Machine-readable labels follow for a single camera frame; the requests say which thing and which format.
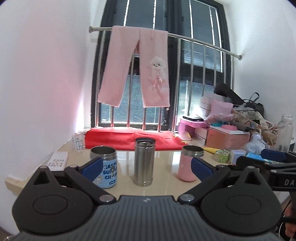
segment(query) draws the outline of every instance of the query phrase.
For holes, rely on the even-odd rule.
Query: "blue cup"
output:
[[[97,162],[103,161],[102,172],[97,173],[96,178],[91,181],[100,188],[111,188],[117,182],[116,150],[108,146],[96,146],[91,149],[90,158],[95,159],[98,157],[101,160],[98,159]]]

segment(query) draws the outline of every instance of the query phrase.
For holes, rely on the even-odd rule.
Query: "glass bottle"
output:
[[[278,123],[279,130],[276,140],[275,151],[288,152],[293,135],[293,121],[292,115],[282,115],[281,121]]]

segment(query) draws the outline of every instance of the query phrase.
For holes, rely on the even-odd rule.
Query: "bag handle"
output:
[[[252,97],[253,97],[253,95],[258,95],[258,97],[254,100],[254,102],[256,102],[256,100],[258,100],[259,99],[259,97],[260,97],[260,95],[257,93],[257,92],[255,92],[255,93],[253,93],[252,95],[251,95],[251,97],[250,97],[250,101],[252,100]]]

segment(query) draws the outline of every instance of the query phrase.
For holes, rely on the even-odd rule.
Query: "blue gripper pad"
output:
[[[201,158],[194,157],[191,160],[191,170],[201,181],[212,175],[217,169]]]
[[[96,157],[78,168],[78,171],[90,181],[94,181],[103,171],[103,159]]]
[[[280,151],[272,151],[264,149],[261,151],[261,157],[271,161],[284,162],[287,160],[286,154]]]

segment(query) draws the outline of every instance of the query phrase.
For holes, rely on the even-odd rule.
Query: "tape roll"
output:
[[[214,155],[214,160],[221,163],[226,163],[229,158],[229,153],[225,151],[218,150]]]

